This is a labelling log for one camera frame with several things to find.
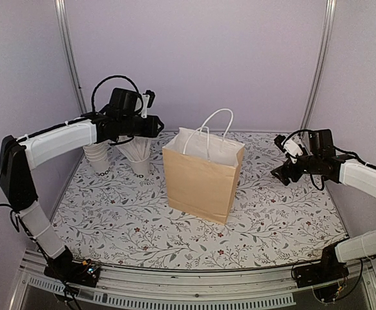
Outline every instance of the brown paper bag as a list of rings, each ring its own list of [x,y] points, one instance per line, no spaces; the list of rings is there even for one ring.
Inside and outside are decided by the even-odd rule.
[[[189,134],[191,135],[188,140],[196,134],[197,143],[193,141],[191,148],[194,155],[185,151]],[[180,129],[177,137],[163,147],[169,206],[212,222],[225,224],[235,198],[244,144],[212,134],[208,134],[208,137],[195,130]],[[209,152],[200,154],[204,149]],[[218,156],[225,151],[229,151],[234,157],[231,163],[226,161],[227,158]],[[207,159],[201,158],[206,153]]]

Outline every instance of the white wall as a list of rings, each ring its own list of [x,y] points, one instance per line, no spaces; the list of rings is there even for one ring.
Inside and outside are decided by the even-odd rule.
[[[53,1],[0,0],[0,144],[78,115]],[[49,214],[80,153],[71,152],[34,171],[42,206]],[[0,194],[0,202],[5,201]],[[0,209],[0,310],[26,244]]]
[[[327,1],[66,1],[83,93],[112,74],[156,93],[151,114],[166,129],[198,127],[222,107],[234,129],[300,126]],[[101,108],[116,85],[96,96]],[[222,129],[227,116],[211,125]]]
[[[337,146],[376,164],[376,1],[337,1],[310,128],[330,128]],[[376,229],[375,199],[341,185],[328,187],[351,236]]]

